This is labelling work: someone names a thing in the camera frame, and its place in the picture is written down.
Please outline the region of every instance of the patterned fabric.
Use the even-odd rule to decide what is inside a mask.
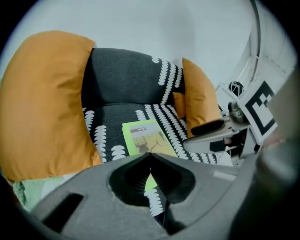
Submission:
[[[175,64],[139,52],[93,49],[82,83],[82,106],[103,162],[129,155],[122,123],[156,119],[178,157],[217,164],[222,154],[191,153],[183,148],[187,124],[178,119],[173,91],[185,93],[182,68]],[[152,216],[165,210],[165,198],[158,187],[144,195]]]

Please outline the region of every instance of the orange cushion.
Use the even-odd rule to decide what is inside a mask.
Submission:
[[[101,163],[81,106],[93,45],[47,31],[15,52],[0,88],[0,166],[8,180],[62,176]]]
[[[191,129],[203,123],[220,119],[217,96],[212,82],[193,62],[182,58],[185,85],[187,137]]]
[[[173,93],[175,108],[179,119],[183,119],[186,116],[185,96],[183,93]]]

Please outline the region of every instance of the wall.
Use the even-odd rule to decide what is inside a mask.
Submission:
[[[134,50],[178,64],[186,57],[215,86],[244,52],[253,24],[248,0],[40,0],[18,24],[0,57],[0,77],[30,34],[64,30],[97,47]]]

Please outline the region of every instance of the pillow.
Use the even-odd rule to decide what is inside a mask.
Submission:
[[[183,93],[173,93],[176,113],[179,119],[183,119],[186,116],[185,96]]]
[[[212,82],[193,62],[182,58],[185,85],[187,137],[191,129],[203,123],[220,119],[217,96]]]
[[[47,31],[15,52],[0,88],[0,166],[8,180],[62,176],[101,163],[81,106],[93,45],[86,37]]]

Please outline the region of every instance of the sofa backrest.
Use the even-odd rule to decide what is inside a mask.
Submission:
[[[185,92],[182,68],[175,64],[129,50],[94,48],[84,73],[82,105],[174,104],[173,91]]]

